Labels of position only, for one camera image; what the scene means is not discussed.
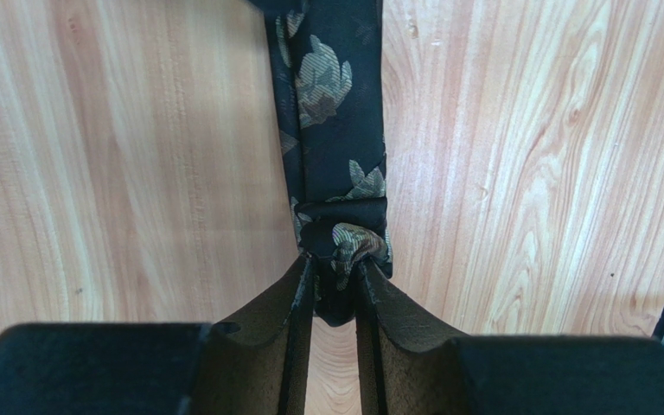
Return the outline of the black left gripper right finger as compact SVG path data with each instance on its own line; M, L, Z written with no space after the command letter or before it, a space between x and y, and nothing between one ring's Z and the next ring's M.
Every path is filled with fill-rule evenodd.
M357 269L366 414L664 414L664 345L641 337L468 335Z

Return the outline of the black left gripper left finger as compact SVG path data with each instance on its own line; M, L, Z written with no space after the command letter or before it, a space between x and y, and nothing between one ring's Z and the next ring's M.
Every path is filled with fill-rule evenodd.
M23 323L0 335L0 414L299 414L314 261L219 322Z

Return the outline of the black floral necktie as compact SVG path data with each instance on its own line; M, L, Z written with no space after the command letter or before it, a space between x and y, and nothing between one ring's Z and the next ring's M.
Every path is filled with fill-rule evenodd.
M354 317L355 269L393 272L387 229L380 1L258 1L282 162L302 255L316 261L315 312Z

